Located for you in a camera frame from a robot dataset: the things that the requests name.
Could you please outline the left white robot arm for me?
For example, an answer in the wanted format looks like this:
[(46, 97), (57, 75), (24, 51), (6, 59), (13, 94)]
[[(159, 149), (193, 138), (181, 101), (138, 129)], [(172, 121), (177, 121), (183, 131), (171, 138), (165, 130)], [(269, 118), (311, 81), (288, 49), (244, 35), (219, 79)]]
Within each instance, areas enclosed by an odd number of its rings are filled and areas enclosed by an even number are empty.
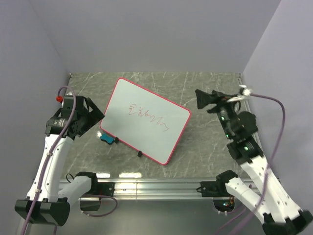
[(104, 114), (90, 98), (65, 95), (62, 107), (47, 121), (45, 148), (33, 184), (25, 199), (15, 203), (15, 212), (32, 224), (63, 226), (71, 206), (84, 194), (99, 191), (95, 173), (79, 172), (74, 180), (59, 189), (66, 156), (76, 137), (96, 125)]

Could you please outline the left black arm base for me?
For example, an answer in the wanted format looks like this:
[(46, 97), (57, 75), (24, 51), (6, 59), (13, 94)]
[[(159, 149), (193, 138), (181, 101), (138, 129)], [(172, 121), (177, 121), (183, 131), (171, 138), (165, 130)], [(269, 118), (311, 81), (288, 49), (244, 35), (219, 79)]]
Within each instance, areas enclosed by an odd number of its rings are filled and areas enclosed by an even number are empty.
[(115, 183), (113, 182), (100, 182), (97, 184), (95, 190), (85, 193), (80, 198), (80, 209), (84, 212), (96, 212), (100, 209), (102, 198), (99, 196), (113, 197)]

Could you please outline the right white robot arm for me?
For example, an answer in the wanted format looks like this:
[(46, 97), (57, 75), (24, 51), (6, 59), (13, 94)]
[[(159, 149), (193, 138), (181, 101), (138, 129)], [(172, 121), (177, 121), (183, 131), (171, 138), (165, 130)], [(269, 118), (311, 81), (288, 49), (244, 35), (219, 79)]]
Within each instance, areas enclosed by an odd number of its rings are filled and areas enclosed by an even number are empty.
[(240, 111), (241, 101), (253, 95), (246, 86), (241, 86), (237, 94), (218, 91), (206, 93), (197, 89), (197, 108), (209, 104), (209, 114), (217, 114), (225, 136), (231, 140), (227, 145), (231, 157), (251, 178), (259, 194), (249, 188), (232, 170), (216, 177), (215, 196), (231, 195), (237, 198), (250, 214), (234, 228), (236, 234), (252, 216), (256, 216), (267, 235), (297, 235), (313, 221), (309, 211), (302, 210), (285, 191), (270, 168), (271, 160), (266, 159), (253, 134), (258, 131), (255, 114)]

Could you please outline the pink framed whiteboard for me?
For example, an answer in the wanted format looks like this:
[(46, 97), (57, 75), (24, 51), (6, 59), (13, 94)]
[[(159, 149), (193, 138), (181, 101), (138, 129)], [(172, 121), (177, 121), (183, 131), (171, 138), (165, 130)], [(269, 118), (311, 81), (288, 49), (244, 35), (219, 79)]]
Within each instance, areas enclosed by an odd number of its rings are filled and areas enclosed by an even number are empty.
[(168, 164), (191, 117), (191, 111), (119, 78), (100, 128), (161, 165)]

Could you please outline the blue whiteboard eraser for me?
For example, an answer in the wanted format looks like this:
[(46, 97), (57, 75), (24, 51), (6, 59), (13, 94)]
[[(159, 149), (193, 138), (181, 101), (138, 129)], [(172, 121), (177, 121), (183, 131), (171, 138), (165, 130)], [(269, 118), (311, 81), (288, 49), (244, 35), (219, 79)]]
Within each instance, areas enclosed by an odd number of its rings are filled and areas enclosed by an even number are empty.
[(100, 136), (100, 140), (107, 143), (107, 144), (112, 144), (114, 142), (114, 138), (111, 136), (108, 136), (107, 134), (103, 133)]

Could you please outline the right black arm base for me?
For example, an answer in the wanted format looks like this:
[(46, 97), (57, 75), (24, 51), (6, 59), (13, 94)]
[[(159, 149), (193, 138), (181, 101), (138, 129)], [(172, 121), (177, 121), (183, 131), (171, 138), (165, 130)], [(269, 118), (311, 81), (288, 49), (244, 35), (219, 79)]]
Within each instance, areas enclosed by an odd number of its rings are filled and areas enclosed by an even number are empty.
[(231, 212), (235, 209), (234, 197), (217, 181), (202, 181), (196, 191), (202, 197), (210, 197), (213, 200), (213, 208), (218, 212)]

